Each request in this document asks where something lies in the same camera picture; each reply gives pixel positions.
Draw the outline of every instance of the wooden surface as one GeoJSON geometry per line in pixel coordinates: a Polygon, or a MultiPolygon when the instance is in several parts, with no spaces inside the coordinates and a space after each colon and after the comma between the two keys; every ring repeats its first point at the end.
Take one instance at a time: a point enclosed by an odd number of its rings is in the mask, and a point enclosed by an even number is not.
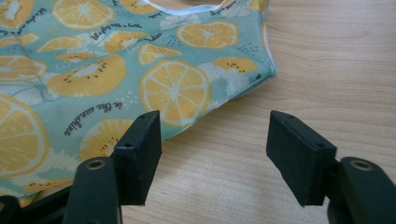
{"type": "Polygon", "coordinates": [[[147,204],[123,207],[124,223],[328,223],[327,206],[300,207],[265,155],[273,109],[396,183],[395,12],[394,0],[273,0],[278,77],[164,143],[147,204]]]}

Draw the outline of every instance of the yellow citrus print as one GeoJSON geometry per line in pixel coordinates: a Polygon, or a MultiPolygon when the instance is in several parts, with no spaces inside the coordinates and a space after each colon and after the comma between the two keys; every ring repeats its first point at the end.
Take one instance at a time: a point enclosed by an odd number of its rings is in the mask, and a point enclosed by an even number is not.
{"type": "Polygon", "coordinates": [[[0,178],[33,172],[46,158],[45,129],[29,105],[0,94],[0,178]]]}
{"type": "Polygon", "coordinates": [[[105,42],[105,50],[109,53],[114,53],[121,49],[129,48],[145,35],[148,35],[148,33],[131,31],[113,32],[105,42]]]}
{"type": "Polygon", "coordinates": [[[231,21],[183,25],[177,28],[176,35],[188,46],[207,49],[223,49],[239,39],[238,28],[231,21]]]}
{"type": "Polygon", "coordinates": [[[213,64],[227,71],[235,70],[239,75],[243,75],[257,69],[257,65],[253,61],[242,57],[217,58],[213,61],[213,64]]]}
{"type": "Polygon", "coordinates": [[[181,52],[175,49],[155,46],[152,44],[144,44],[137,51],[137,59],[141,64],[154,62],[158,58],[173,57],[181,55],[181,52]]]}
{"type": "Polygon", "coordinates": [[[97,29],[113,21],[111,7],[97,0],[58,0],[52,16],[64,27],[76,30],[97,29]]]}
{"type": "Polygon", "coordinates": [[[120,0],[120,5],[136,14],[146,14],[157,10],[157,8],[152,7],[143,0],[120,0]]]}
{"type": "Polygon", "coordinates": [[[247,6],[247,9],[264,12],[268,6],[268,2],[269,0],[252,0],[247,6]]]}
{"type": "Polygon", "coordinates": [[[0,3],[0,26],[19,28],[29,18],[35,0],[6,0],[0,3]]]}
{"type": "Polygon", "coordinates": [[[47,88],[59,95],[96,96],[114,90],[126,75],[125,61],[113,54],[49,79],[47,88]]]}
{"type": "Polygon", "coordinates": [[[33,42],[37,41],[40,36],[34,33],[27,33],[26,35],[22,36],[9,36],[3,39],[0,39],[0,48],[14,45],[14,44],[21,44],[21,45],[30,45],[33,42]]]}
{"type": "Polygon", "coordinates": [[[182,61],[163,60],[142,76],[140,98],[147,111],[161,111],[164,123],[186,126],[205,112],[209,85],[203,70],[182,61]]]}
{"type": "Polygon", "coordinates": [[[73,49],[82,44],[82,41],[72,35],[53,38],[37,49],[37,52],[55,51],[59,49],[73,49]]]}
{"type": "Polygon", "coordinates": [[[47,71],[47,65],[23,55],[0,56],[0,83],[26,81],[41,77],[47,71]]]}
{"type": "Polygon", "coordinates": [[[103,119],[84,136],[79,151],[81,160],[110,156],[133,122],[128,119],[103,119]]]}
{"type": "Polygon", "coordinates": [[[71,63],[78,63],[90,58],[97,57],[99,55],[94,54],[94,53],[87,53],[87,52],[73,52],[73,53],[65,53],[56,56],[55,58],[57,60],[61,61],[66,61],[66,62],[71,62],[71,63]]]}
{"type": "Polygon", "coordinates": [[[37,193],[43,189],[49,189],[62,184],[71,183],[72,179],[60,179],[60,180],[47,180],[45,183],[31,183],[26,188],[23,189],[25,193],[37,193]]]}

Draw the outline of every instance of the wood grain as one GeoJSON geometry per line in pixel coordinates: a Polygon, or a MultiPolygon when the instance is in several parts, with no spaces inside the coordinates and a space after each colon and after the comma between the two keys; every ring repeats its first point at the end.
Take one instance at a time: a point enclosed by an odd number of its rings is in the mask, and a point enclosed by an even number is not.
{"type": "Polygon", "coordinates": [[[395,11],[393,0],[272,1],[278,77],[165,142],[147,205],[124,206],[124,223],[328,223],[327,206],[300,207],[265,155],[273,109],[396,183],[395,11]]]}

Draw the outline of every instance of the printed fabric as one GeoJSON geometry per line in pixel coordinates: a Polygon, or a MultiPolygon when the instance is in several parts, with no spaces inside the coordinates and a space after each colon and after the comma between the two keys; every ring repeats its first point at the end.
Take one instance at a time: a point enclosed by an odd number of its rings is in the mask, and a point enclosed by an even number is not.
{"type": "Polygon", "coordinates": [[[163,140],[276,74],[268,0],[0,0],[0,195],[70,182],[139,115],[163,140]]]}

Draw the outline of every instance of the screw hole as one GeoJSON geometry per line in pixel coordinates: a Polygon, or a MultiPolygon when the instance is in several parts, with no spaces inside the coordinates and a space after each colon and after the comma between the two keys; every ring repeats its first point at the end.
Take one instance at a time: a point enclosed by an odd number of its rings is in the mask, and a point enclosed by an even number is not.
{"type": "Polygon", "coordinates": [[[365,161],[351,161],[350,164],[355,167],[356,169],[363,170],[363,171],[372,171],[373,166],[370,163],[365,161]]]}
{"type": "Polygon", "coordinates": [[[105,166],[105,162],[104,161],[92,161],[90,163],[87,164],[87,169],[89,170],[97,170],[102,168],[103,166],[105,166]]]}

